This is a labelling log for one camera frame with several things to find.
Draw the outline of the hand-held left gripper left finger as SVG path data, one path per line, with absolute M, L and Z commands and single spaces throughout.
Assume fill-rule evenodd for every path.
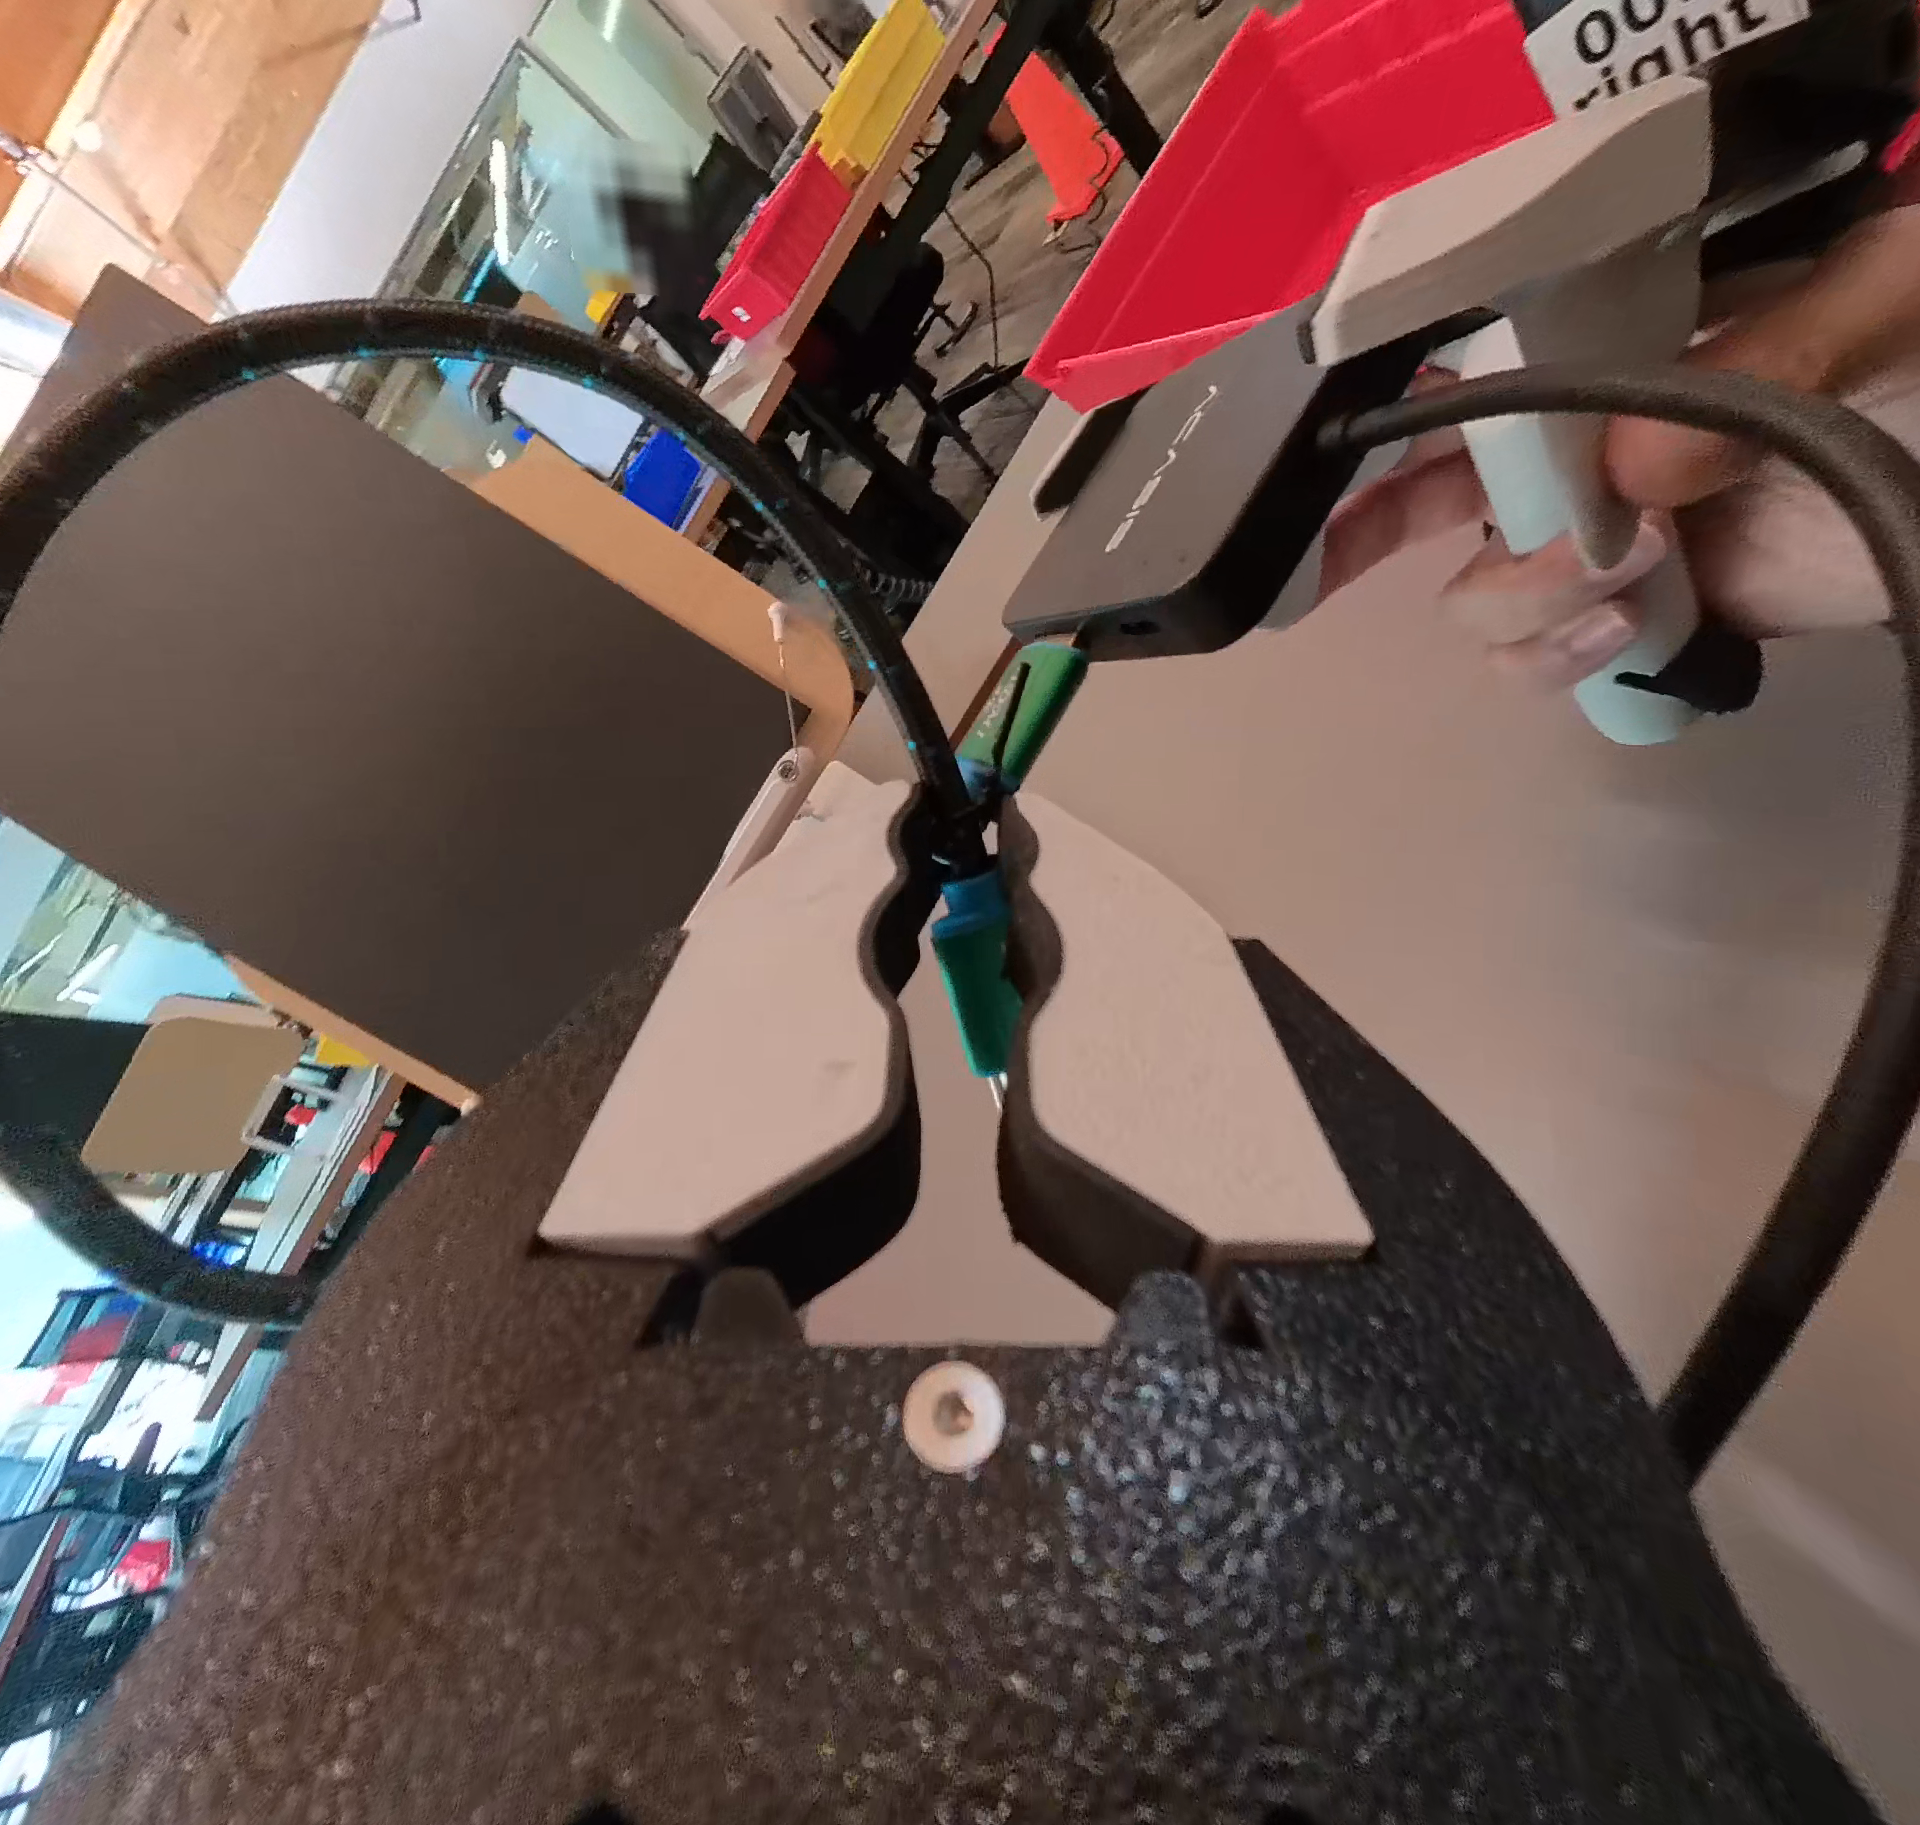
M 535 1246 L 760 1266 L 799 1309 L 907 1226 L 913 841 L 922 790 L 821 779 L 779 851 L 684 930 Z

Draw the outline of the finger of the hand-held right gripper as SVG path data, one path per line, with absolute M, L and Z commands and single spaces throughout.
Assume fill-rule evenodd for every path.
M 1327 605 L 1337 584 L 1363 577 L 1363 553 L 1348 538 L 1351 535 L 1351 502 L 1337 502 L 1299 570 L 1283 577 L 1278 601 L 1259 611 L 1253 633 L 1283 633 L 1301 624 L 1317 605 Z
M 1709 193 L 1709 85 L 1656 79 L 1376 200 L 1307 315 L 1337 365 L 1686 220 Z

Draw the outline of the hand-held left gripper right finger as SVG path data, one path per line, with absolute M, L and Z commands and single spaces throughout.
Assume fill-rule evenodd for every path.
M 1244 1266 L 1367 1259 L 1239 938 L 1039 797 L 1006 810 L 996 862 L 1021 999 L 996 1107 L 1010 1241 L 1108 1309 L 1143 1275 L 1221 1302 Z

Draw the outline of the black hub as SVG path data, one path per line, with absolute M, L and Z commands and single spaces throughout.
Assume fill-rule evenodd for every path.
M 1307 315 L 1317 302 L 1271 311 L 1074 427 L 1033 491 L 1055 535 L 1006 601 L 1010 640 L 1201 660 L 1259 624 L 1323 518 L 1379 471 L 1323 430 L 1399 400 L 1445 339 L 1419 328 L 1317 365 Z

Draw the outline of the red plastic bin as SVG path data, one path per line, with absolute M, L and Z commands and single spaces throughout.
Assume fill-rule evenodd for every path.
M 1363 208 L 1549 123 L 1513 0 L 1244 13 L 1031 356 L 1094 415 L 1301 303 Z

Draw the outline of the black braided cable green plugs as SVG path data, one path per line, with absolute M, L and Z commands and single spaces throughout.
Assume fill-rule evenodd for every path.
M 788 469 L 760 453 L 718 409 L 708 409 L 691 387 L 669 381 L 633 356 L 618 356 L 581 328 L 535 322 L 494 303 L 449 303 L 449 302 L 320 302 L 320 303 L 272 303 L 244 311 L 229 322 L 188 322 L 188 336 L 149 347 L 143 362 L 125 362 L 111 376 L 102 376 L 92 396 L 75 396 L 34 445 L 15 448 L 5 469 L 5 790 L 15 797 L 27 779 L 27 760 L 41 754 L 54 774 L 92 774 L 82 810 L 132 810 L 132 782 L 110 782 L 110 760 L 54 754 L 54 717 L 66 700 L 82 695 L 82 678 L 46 678 L 23 691 L 27 648 L 46 640 L 41 664 L 58 650 L 54 628 L 13 624 L 27 601 L 27 584 L 54 591 L 54 577 L 74 561 L 58 555 L 58 527 L 82 511 L 82 499 L 125 469 L 143 445 L 154 445 L 171 418 L 197 418 L 210 400 L 238 396 L 272 374 L 316 374 L 327 362 L 361 356 L 407 356 L 407 362 L 502 362 L 526 365 L 581 387 L 598 387 L 684 445 L 708 469 L 718 469 L 753 515 L 769 527 L 779 555 L 830 601 L 838 624 L 848 628 L 848 648 L 858 650 L 873 691 L 864 700 L 886 700 L 886 710 L 905 733 L 905 754 L 922 782 L 922 825 L 907 825 L 907 904 L 894 919 L 881 919 L 886 950 L 905 955 L 886 971 L 913 971 L 922 919 L 931 913 L 937 881 L 956 881 L 956 869 L 988 869 L 978 810 L 962 782 L 962 766 L 952 754 L 952 736 L 931 710 L 931 695 L 922 668 L 905 650 L 905 633 L 892 628 L 881 605 L 881 577 L 852 561 L 852 542 L 799 499 Z M 132 628 L 154 628 L 171 605 L 182 624 L 210 624 L 212 591 L 230 601 L 230 570 L 212 555 L 212 542 L 138 542 L 138 578 L 110 577 L 102 601 L 75 601 L 75 624 L 102 628 L 110 615 L 132 615 Z M 163 736 L 163 749 L 182 749 L 188 760 L 212 760 L 212 733 L 163 733 L 163 700 L 178 700 L 171 678 L 120 678 L 120 695 L 149 705 L 92 705 L 120 710 L 110 722 L 110 742 Z M 229 754 L 230 790 L 265 774 L 265 754 Z M 163 814 L 132 814 L 132 839 L 154 839 Z M 886 1123 L 886 1138 L 864 1157 L 848 1157 L 838 1165 L 799 1173 L 764 1212 L 742 1220 L 742 1235 L 698 1241 L 691 1266 L 712 1279 L 718 1266 L 769 1266 L 782 1299 L 799 1309 L 858 1260 L 873 1260 L 892 1235 L 913 1210 L 913 1080 L 905 1071 L 905 1119 Z M 98 1260 L 110 1279 L 218 1323 L 265 1323 L 293 1327 L 316 1302 L 316 1275 L 251 1275 L 251 1266 L 210 1266 L 205 1259 L 178 1253 L 154 1226 L 143 1226 L 75 1157 L 75 1131 L 23 1092 L 13 1099 L 13 1065 L 5 1065 L 5 1186 L 13 1198 L 41 1212 L 82 1260 Z

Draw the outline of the grey desk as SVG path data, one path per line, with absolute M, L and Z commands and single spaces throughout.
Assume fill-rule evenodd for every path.
M 1549 1226 L 1671 1390 L 1838 1071 L 1896 856 L 1896 633 L 1763 650 L 1677 749 L 1478 664 L 1419 542 L 1211 660 L 1088 668 L 1033 790 L 1259 938 Z M 815 1342 L 1080 1342 L 1021 1259 L 994 1107 L 931 971 L 907 979 L 924 1173 Z M 1763 1646 L 1878 1789 L 1911 1789 L 1911 1138 L 1698 1510 Z

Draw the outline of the person's right hand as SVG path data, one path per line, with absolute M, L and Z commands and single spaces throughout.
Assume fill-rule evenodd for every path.
M 1691 374 L 1739 374 L 1802 396 L 1827 396 L 1920 439 L 1920 206 L 1911 162 L 1896 200 L 1856 220 L 1824 256 L 1785 256 L 1703 285 Z M 1470 561 L 1440 584 L 1440 611 L 1480 660 L 1535 691 L 1580 691 L 1614 664 L 1642 624 L 1642 578 L 1686 555 L 1698 605 L 1747 640 L 1878 628 L 1887 601 L 1878 561 L 1838 502 L 1754 445 L 1614 418 L 1606 478 L 1642 515 L 1620 570 L 1587 570 L 1569 538 L 1513 555 L 1488 518 L 1460 430 L 1419 439 L 1399 469 L 1351 491 L 1323 527 L 1323 584 L 1334 601 L 1413 542 L 1478 535 Z

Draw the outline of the white monitor stand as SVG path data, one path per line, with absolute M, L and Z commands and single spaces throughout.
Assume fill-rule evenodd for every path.
M 788 825 L 821 821 L 821 779 L 830 774 L 830 760 L 821 749 L 788 749 L 779 754 L 769 779 L 760 782 L 760 797 L 746 802 L 742 825 L 729 833 L 729 851 L 712 873 L 708 894 L 729 894 L 746 869 L 760 869 Z

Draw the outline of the black office chair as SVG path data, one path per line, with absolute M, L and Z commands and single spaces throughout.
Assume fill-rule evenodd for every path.
M 799 328 L 788 356 L 794 365 L 788 409 L 807 439 L 821 439 L 825 448 L 858 469 L 881 469 L 886 453 L 881 415 L 886 400 L 907 396 L 922 409 L 922 439 L 907 469 L 931 478 L 937 445 L 952 445 L 988 485 L 996 485 L 996 469 L 978 453 L 962 415 L 994 396 L 1010 396 L 1021 381 L 1021 362 L 976 365 L 956 387 L 937 387 L 937 376 L 922 365 L 922 339 L 931 315 L 945 315 L 937 285 L 945 285 L 945 256 L 931 247 L 913 247 L 913 256 L 886 285 L 864 322 L 848 322 L 845 311 L 821 303 L 821 315 Z

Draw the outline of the orange traffic cone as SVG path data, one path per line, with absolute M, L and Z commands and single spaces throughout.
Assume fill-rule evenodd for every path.
M 1049 177 L 1049 226 L 1067 236 L 1094 216 L 1108 187 L 1126 170 L 1119 140 L 1094 122 L 1094 110 L 1039 59 L 1031 54 L 1006 89 L 1006 110 Z

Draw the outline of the tan rounded panel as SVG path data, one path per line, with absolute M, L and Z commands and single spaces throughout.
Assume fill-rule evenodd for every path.
M 82 1138 L 82 1165 L 110 1181 L 229 1173 L 289 1071 L 302 1031 L 238 999 L 154 999 L 125 1080 Z

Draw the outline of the long background table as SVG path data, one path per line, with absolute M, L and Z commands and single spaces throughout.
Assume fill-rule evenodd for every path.
M 873 315 L 907 253 L 924 240 L 931 216 L 952 206 L 1031 54 L 1049 54 L 1067 71 L 1067 85 L 1119 140 L 1130 174 L 1156 170 L 1162 133 L 1130 95 L 1088 7 L 1094 0 L 962 0 L 952 13 L 931 79 L 894 122 L 881 170 L 848 193 L 848 216 L 794 303 L 753 339 L 734 339 L 729 362 L 708 376 L 708 400 L 734 430 L 764 439 L 794 381 L 794 339 L 821 315 L 821 303 L 845 311 L 848 322 Z

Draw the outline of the blue storage bin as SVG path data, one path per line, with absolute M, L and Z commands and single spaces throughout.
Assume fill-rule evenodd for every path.
M 698 511 L 698 499 L 712 491 L 712 469 L 669 430 L 647 430 L 620 471 L 618 491 L 620 502 L 633 502 L 641 515 L 665 518 L 669 535 L 684 535 Z

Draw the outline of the red plastic basket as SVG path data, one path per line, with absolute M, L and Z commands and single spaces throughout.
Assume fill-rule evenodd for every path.
M 821 145 L 799 145 L 788 174 L 742 226 L 718 285 L 708 295 L 698 315 L 712 322 L 712 339 L 723 347 L 769 328 L 807 285 L 845 216 L 848 216 L 845 174 L 821 158 Z

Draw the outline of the yellow plastic bin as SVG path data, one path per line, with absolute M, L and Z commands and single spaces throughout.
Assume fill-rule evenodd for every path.
M 815 158 L 852 193 L 881 149 L 892 145 L 894 122 L 922 95 L 945 54 L 945 28 L 924 0 L 892 0 L 881 24 L 858 35 L 848 68 L 838 71 L 821 123 Z

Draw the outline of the glass partition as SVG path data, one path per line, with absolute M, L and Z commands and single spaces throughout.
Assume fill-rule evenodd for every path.
M 764 54 L 712 54 L 665 0 L 546 0 L 368 295 L 549 303 L 708 381 L 698 303 L 788 140 Z

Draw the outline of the dark screen with tan frame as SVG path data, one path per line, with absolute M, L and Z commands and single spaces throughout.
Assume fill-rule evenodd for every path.
M 23 691 L 82 678 L 54 754 L 110 760 L 132 810 L 82 810 L 92 774 L 34 754 L 5 821 L 259 999 L 453 1095 L 494 1092 L 686 919 L 788 705 L 821 754 L 852 710 L 825 624 L 779 648 L 760 584 L 546 445 L 494 478 L 436 471 L 312 381 L 251 381 L 111 469 L 54 538 L 54 591 L 13 615 L 58 648 L 27 648 Z M 212 542 L 238 605 L 212 591 L 212 628 L 171 605 L 82 628 L 75 601 L 138 578 L 132 553 L 163 538 Z M 120 710 L 92 705 L 149 705 L 120 678 L 163 668 L 163 733 L 265 754 L 238 797 L 230 749 L 110 742 Z

